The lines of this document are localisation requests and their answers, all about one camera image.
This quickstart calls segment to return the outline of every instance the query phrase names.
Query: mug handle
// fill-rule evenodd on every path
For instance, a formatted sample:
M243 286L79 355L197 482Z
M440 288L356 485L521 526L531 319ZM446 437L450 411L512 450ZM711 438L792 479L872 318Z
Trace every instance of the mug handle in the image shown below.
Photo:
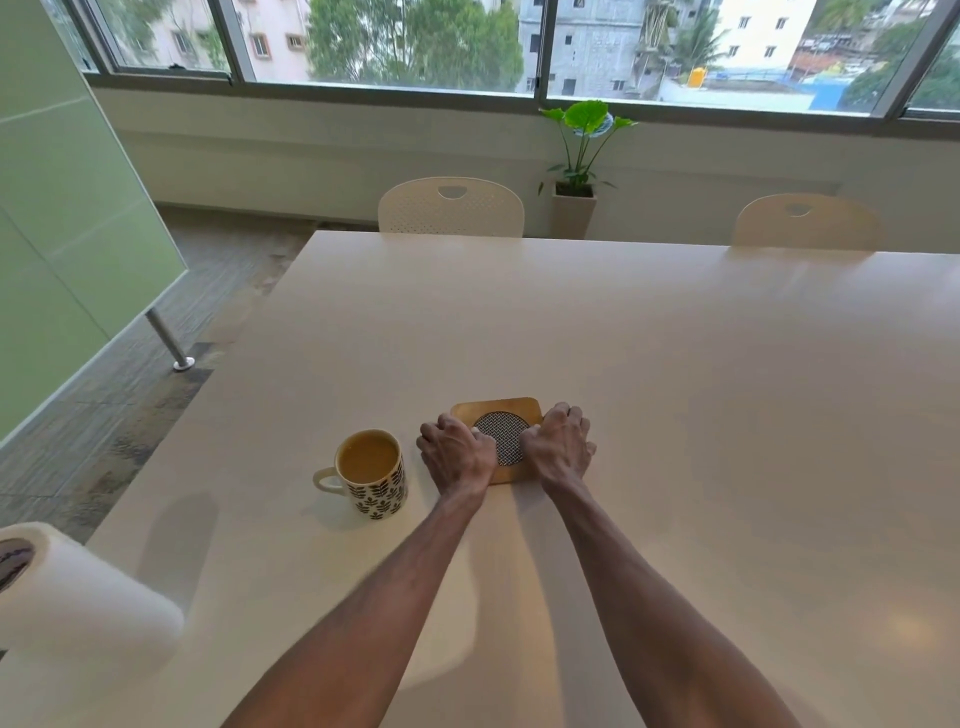
M324 483L325 480L336 478L338 483ZM335 493L338 496L345 496L347 488L344 487L344 481L340 479L336 468L323 468L313 473L313 484L327 493Z

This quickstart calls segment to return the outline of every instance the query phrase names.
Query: coffee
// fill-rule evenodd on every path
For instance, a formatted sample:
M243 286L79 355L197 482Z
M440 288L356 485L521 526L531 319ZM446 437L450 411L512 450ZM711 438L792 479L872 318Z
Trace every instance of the coffee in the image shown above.
M390 474L399 456L396 443L389 437L365 432L344 446L337 467L351 483L374 483Z

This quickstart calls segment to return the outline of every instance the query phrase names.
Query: left hand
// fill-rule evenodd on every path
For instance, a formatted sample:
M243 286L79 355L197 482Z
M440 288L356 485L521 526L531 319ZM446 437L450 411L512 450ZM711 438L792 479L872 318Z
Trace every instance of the left hand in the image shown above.
M497 465L493 437L443 414L435 424L420 426L417 447L441 496L465 493L483 500Z

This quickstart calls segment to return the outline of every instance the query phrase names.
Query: building window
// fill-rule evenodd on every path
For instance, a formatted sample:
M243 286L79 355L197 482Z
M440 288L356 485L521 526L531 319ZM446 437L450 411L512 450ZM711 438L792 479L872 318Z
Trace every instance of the building window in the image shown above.
M196 56L197 51L193 49L193 43L190 42L189 36L182 31L173 31L174 42L177 44L177 49L183 53L185 56Z
M253 47L253 54L259 59L270 57L270 44L267 43L267 37L262 33L251 33L250 44Z

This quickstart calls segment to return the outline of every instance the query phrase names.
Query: wooden coaster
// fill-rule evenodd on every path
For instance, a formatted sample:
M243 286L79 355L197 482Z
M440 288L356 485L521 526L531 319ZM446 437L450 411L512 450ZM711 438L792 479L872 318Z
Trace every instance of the wooden coaster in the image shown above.
M467 427L476 427L496 440L499 463L493 471L492 484L531 480L533 468L523 459L520 433L543 420L540 403L532 397L515 400L468 401L454 404L450 414Z

